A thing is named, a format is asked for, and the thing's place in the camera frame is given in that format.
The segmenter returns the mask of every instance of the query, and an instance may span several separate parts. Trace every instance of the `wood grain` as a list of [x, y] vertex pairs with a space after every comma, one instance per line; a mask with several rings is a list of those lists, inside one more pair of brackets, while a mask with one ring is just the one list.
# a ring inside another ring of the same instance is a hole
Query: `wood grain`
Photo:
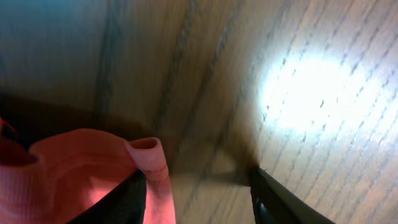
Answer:
[[28, 142], [79, 127], [160, 137], [178, 223], [253, 223], [236, 183], [257, 162], [337, 223], [397, 223], [397, 10], [1, 1], [0, 112], [34, 120]]

